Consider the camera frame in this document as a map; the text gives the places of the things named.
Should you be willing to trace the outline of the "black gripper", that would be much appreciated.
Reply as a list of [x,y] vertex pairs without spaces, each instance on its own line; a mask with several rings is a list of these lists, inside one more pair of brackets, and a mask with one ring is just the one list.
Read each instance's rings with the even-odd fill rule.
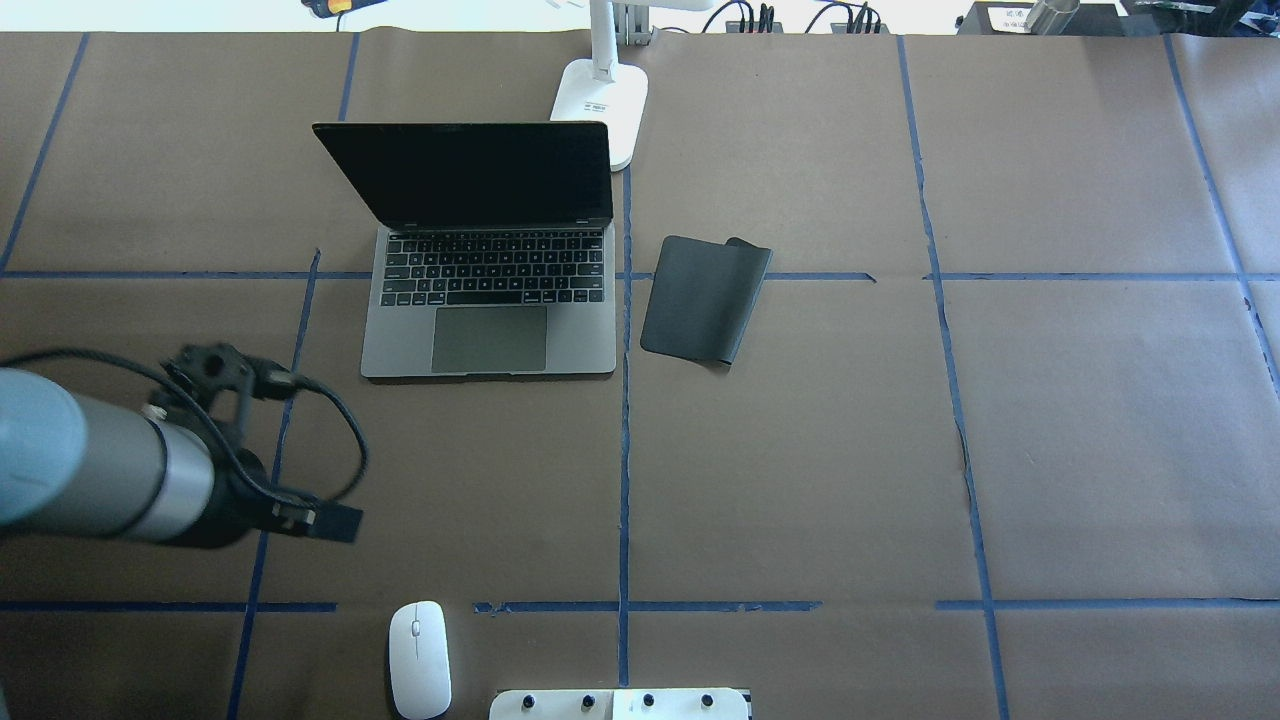
[[315,541],[353,544],[364,510],[343,503],[321,502],[315,507],[275,503],[243,482],[229,456],[212,454],[212,491],[204,511],[189,527],[189,546],[218,550],[234,544],[271,519],[271,530]]

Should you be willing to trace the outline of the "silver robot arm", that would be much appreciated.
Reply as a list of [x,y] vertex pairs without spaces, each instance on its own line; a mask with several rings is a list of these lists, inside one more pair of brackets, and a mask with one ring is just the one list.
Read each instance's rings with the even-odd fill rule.
[[3,529],[218,550],[251,530],[352,543],[364,512],[284,503],[256,455],[201,407],[142,414],[3,370]]

